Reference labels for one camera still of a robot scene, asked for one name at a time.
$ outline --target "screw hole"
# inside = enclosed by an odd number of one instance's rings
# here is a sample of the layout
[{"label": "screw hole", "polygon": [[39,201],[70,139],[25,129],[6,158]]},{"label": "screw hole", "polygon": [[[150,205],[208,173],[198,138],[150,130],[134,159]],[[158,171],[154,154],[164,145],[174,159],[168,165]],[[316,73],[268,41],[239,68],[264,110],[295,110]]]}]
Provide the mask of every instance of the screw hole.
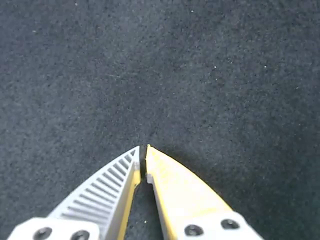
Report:
[{"label": "screw hole", "polygon": [[202,230],[201,227],[191,224],[185,227],[184,233],[187,236],[199,236],[204,234],[204,231]]},{"label": "screw hole", "polygon": [[51,235],[52,229],[50,227],[43,227],[35,232],[33,240],[45,240]]},{"label": "screw hole", "polygon": [[80,230],[75,232],[72,237],[71,240],[88,240],[89,239],[89,232],[85,231],[85,230]]},{"label": "screw hole", "polygon": [[224,228],[224,229],[238,229],[240,226],[239,224],[232,220],[232,219],[224,219],[221,221],[221,226]]}]

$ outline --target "gray fabric surface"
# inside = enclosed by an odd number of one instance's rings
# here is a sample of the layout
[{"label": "gray fabric surface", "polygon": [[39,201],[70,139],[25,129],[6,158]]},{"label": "gray fabric surface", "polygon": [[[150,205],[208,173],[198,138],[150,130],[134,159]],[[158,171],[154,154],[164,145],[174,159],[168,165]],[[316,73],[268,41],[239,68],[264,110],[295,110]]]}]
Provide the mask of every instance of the gray fabric surface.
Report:
[{"label": "gray fabric surface", "polygon": [[[0,1],[0,239],[147,143],[265,239],[318,239],[319,24],[315,0]],[[146,183],[126,239],[162,239]]]}]

